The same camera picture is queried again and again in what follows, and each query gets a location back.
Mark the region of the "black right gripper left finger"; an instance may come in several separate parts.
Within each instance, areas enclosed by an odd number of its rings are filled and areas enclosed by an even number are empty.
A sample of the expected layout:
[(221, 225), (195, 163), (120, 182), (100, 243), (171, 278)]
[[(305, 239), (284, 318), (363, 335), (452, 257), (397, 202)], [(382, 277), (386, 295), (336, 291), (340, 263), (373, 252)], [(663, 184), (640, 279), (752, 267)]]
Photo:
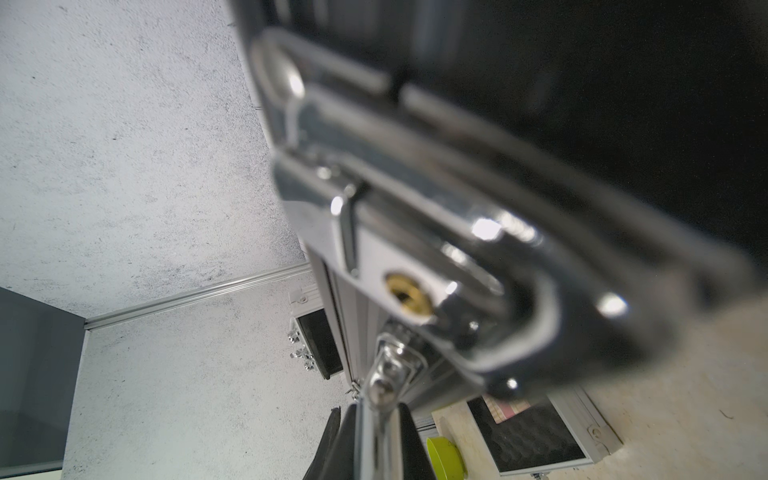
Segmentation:
[(303, 479), (352, 480), (357, 405), (350, 405), (345, 414), (340, 407), (331, 409), (323, 434)]

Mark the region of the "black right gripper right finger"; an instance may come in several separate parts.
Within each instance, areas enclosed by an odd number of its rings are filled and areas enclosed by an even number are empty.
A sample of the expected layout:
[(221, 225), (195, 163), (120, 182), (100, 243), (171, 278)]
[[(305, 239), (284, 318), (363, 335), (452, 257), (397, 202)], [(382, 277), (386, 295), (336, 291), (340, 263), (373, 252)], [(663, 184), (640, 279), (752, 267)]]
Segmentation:
[(404, 403), (398, 405), (404, 480), (435, 480), (435, 473), (422, 443), (413, 416)]

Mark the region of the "silver aluminium poker case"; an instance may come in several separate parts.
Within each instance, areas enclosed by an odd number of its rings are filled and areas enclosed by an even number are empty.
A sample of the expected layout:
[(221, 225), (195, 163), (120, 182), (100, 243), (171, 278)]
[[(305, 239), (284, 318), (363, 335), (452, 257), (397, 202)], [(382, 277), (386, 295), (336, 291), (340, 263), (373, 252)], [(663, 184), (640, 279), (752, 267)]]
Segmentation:
[[(288, 338), (299, 347), (294, 357), (324, 379), (344, 374), (351, 395), (357, 395), (388, 314), (347, 286), (327, 293), (316, 286), (302, 287), (290, 293), (289, 303)], [(581, 388), (538, 400), (501, 424), (494, 422), (482, 397), (467, 395), (467, 385), (452, 366), (435, 360), (402, 400), (420, 436), (449, 438), (473, 478), (543, 478), (555, 470), (594, 465), (622, 447)]]

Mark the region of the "black poker case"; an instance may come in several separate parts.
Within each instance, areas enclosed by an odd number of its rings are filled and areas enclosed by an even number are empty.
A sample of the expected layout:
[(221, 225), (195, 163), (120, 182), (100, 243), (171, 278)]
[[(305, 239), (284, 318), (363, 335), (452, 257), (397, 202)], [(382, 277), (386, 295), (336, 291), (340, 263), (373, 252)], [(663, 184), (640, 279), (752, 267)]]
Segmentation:
[(765, 2), (230, 9), (320, 291), (389, 316), (353, 479), (403, 479), (398, 405), (432, 361), (530, 400), (766, 295)]

